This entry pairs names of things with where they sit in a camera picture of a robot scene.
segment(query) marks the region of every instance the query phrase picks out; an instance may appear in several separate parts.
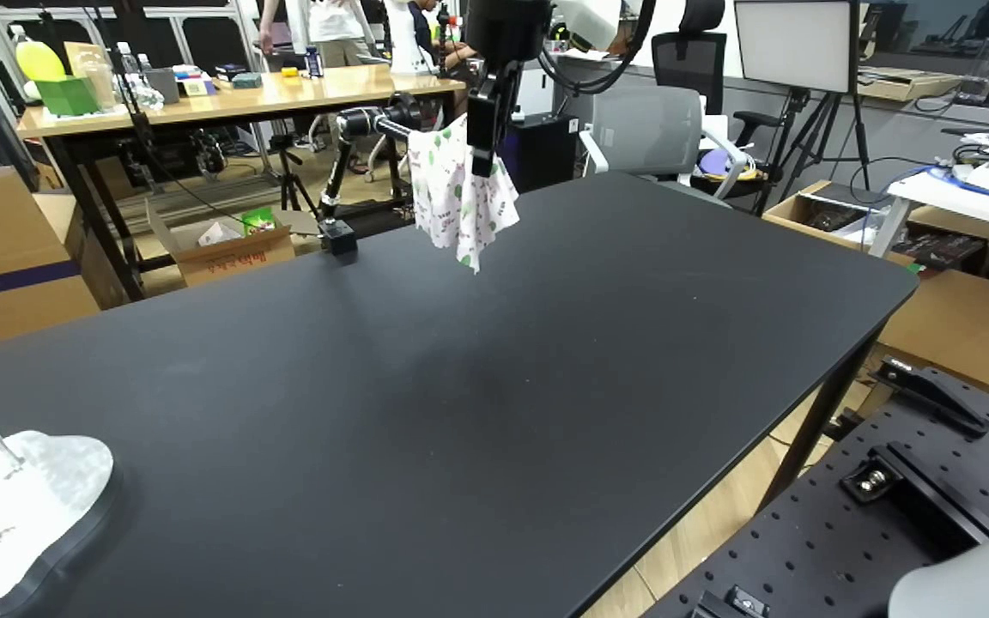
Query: computer screen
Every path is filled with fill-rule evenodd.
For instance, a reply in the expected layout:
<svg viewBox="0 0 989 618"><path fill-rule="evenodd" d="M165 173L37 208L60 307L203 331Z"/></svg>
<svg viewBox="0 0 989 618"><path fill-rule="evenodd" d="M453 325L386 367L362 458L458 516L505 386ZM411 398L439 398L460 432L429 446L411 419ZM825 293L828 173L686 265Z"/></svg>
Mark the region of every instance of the computer screen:
<svg viewBox="0 0 989 618"><path fill-rule="evenodd" d="M746 80L854 94L854 0L734 0L734 31Z"/></svg>
<svg viewBox="0 0 989 618"><path fill-rule="evenodd" d="M963 103L989 105L989 0L873 0L865 64L963 77Z"/></svg>

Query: white cloth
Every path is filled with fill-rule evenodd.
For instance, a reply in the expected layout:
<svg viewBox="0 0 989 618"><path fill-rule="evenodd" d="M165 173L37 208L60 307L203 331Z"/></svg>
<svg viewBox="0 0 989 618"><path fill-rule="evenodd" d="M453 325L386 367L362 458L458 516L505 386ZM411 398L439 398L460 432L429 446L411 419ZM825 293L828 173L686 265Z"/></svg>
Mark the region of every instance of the white cloth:
<svg viewBox="0 0 989 618"><path fill-rule="evenodd" d="M313 0L311 42L368 38L362 0Z"/></svg>
<svg viewBox="0 0 989 618"><path fill-rule="evenodd" d="M500 231L518 223L518 190L503 158L493 177L470 173L466 117L447 129L411 129L411 197L417 225L429 233L434 248L458 252L470 271L482 271L482 254Z"/></svg>

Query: white desk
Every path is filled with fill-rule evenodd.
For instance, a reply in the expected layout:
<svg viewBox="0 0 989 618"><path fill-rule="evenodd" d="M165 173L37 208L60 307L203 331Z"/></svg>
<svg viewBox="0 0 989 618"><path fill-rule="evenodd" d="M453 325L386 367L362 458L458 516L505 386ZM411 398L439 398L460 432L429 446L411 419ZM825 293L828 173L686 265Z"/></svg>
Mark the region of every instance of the white desk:
<svg viewBox="0 0 989 618"><path fill-rule="evenodd" d="M885 191L896 200L896 207L889 208L870 254L885 254L892 248L896 233L906 223L909 207L916 202L989 223L989 197L957 190L932 173L906 175L892 182Z"/></svg>

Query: crumpled white cloth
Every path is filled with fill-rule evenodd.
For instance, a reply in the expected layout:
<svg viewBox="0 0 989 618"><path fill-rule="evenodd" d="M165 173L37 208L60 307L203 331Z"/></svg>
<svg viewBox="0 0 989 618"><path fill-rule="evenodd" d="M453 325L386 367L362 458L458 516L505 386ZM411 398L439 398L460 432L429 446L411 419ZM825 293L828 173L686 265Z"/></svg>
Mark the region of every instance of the crumpled white cloth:
<svg viewBox="0 0 989 618"><path fill-rule="evenodd" d="M470 271L482 271L482 254L500 231L518 223L518 190L495 158L493 177L470 173L466 117L447 129L411 129L411 197L417 225L429 233L434 248L458 252Z"/></svg>

